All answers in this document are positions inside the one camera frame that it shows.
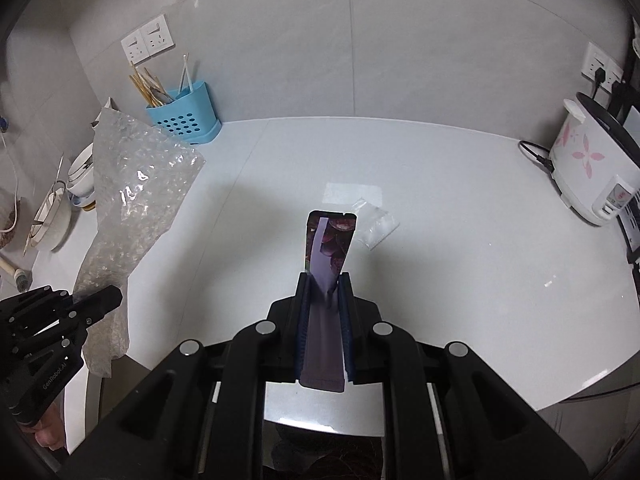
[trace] rice cooker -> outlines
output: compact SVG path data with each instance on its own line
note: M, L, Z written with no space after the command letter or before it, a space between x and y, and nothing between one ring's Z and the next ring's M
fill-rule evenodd
M592 224L613 220L640 189L640 148L602 106L579 92L551 148L564 203Z

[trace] white table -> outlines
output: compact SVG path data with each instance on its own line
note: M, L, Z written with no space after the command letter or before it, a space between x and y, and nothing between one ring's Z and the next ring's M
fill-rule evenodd
M352 244L344 270L354 293L417 340L465 341L534 409L640 349L618 224L596 228L567 209L513 139L407 121L290 118L225 124L200 149L207 164L174 225L129 280L128 355L148 368L184 339L231 339L293 295L308 213L347 210L360 196L400 227L373 251ZM35 285L72 287L95 229L95 215L83 214L57 253L39 254ZM381 435L382 388L268 384L265 418Z

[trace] plastic sachet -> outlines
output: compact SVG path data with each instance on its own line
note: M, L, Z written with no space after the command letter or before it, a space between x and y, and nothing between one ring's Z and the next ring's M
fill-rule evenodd
M91 373L110 377L111 360L129 349L129 275L171 227L204 162L197 150L160 128L102 110L94 139L98 233L78 272L74 298L116 285L123 299L88 329L82 352Z
M353 239L361 241L369 250L372 250L400 225L389 211L380 209L363 198L353 204L351 210L358 218Z

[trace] blue utensil holder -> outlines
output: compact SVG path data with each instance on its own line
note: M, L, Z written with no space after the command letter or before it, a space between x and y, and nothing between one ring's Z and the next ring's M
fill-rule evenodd
M175 99L173 103L158 108L146 107L146 113L154 124L162 126L169 136L177 136L190 144L213 140L222 124L213 111L206 83L193 83L193 92L189 87L179 94L177 90L168 92Z

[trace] wall socket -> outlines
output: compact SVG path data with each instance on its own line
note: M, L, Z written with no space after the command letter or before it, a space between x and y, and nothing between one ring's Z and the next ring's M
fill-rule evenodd
M164 14L140 27L149 54L157 54L174 45Z
M137 64L149 57L149 51L146 49L146 44L142 39L140 30L134 30L120 43L122 44L122 49L127 59L133 64Z
M607 73L607 78L601 88L611 93L614 81L622 81L622 69L600 47L589 43L582 63L582 74L592 81L595 80L596 70L602 68Z

